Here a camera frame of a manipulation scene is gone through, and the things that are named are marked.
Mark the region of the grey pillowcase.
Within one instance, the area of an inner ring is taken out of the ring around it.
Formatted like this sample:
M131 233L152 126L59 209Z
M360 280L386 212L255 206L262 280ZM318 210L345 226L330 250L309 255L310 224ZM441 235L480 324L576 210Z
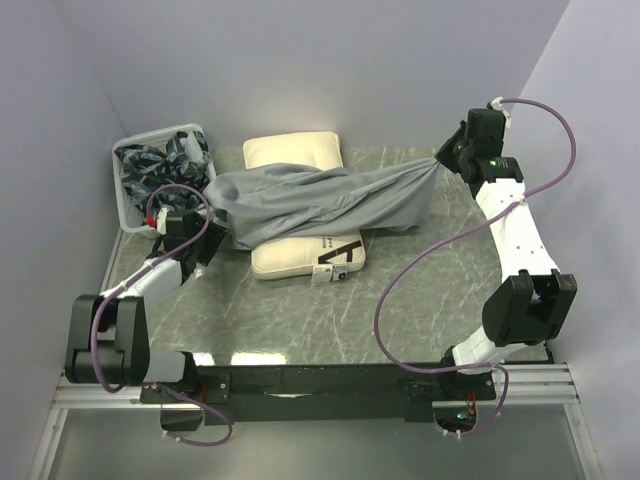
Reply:
M215 222L252 250L279 238L422 225L437 173L432 158L361 173L275 163L218 175L204 194Z

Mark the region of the cream pillow with bear print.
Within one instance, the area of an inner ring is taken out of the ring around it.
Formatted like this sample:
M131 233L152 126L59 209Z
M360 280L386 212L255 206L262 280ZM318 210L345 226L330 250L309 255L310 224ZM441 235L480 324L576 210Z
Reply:
M276 163L328 170L343 165L339 136L303 132L250 139L243 144L248 169ZM251 252L251 268L261 280L308 275L313 283L345 280L362 269L366 252L360 233L343 236L280 238Z

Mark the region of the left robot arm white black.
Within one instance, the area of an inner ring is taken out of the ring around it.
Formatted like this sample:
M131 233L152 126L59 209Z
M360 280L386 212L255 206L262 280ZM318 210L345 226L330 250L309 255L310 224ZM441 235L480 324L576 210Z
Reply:
M154 350L147 314L213 259L226 229L192 211L173 211L141 267L117 286L73 303L64 374L75 384L124 387L164 383L176 401L193 399L200 378L193 354Z

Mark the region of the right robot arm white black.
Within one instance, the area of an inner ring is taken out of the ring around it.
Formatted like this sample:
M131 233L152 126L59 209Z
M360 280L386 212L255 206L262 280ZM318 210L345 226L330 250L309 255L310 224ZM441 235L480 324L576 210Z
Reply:
M440 390L452 399L473 388L473 374L556 338L577 294L574 275L560 271L541 239L518 161L503 153L511 124L506 103L498 97L469 110L435 155L462 178L486 217L502 278L482 308L481 327L452 348L454 365L439 374Z

